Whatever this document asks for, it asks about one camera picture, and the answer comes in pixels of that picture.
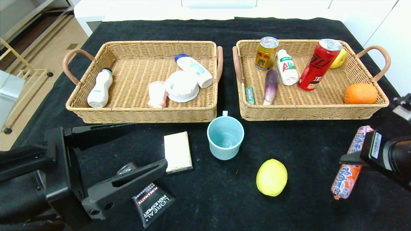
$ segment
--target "can lid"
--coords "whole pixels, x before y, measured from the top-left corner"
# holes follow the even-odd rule
[[[340,51],[342,49],[341,43],[334,39],[321,39],[319,44],[329,51]]]
[[[278,46],[278,40],[274,37],[264,37],[260,39],[260,45],[265,48],[276,48]]]

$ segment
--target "green packet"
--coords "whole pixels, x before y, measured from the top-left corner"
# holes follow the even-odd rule
[[[247,102],[252,105],[256,105],[256,100],[254,98],[254,90],[251,87],[246,87],[245,88],[245,98],[247,99]]]

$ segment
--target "white container lid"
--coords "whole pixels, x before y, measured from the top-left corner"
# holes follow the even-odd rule
[[[176,71],[164,83],[167,96],[179,103],[194,99],[199,93],[199,87],[195,76],[185,71]]]

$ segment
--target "barcode label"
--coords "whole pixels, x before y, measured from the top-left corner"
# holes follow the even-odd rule
[[[372,146],[371,156],[375,159],[378,159],[378,153],[380,152],[381,145],[381,134],[378,132],[375,133],[374,144]]]

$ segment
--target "light blue mug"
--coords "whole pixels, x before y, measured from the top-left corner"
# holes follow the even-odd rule
[[[228,111],[223,111],[223,116],[208,125],[207,137],[211,153],[217,159],[228,160],[237,155],[244,139],[244,128],[238,120],[228,116]]]

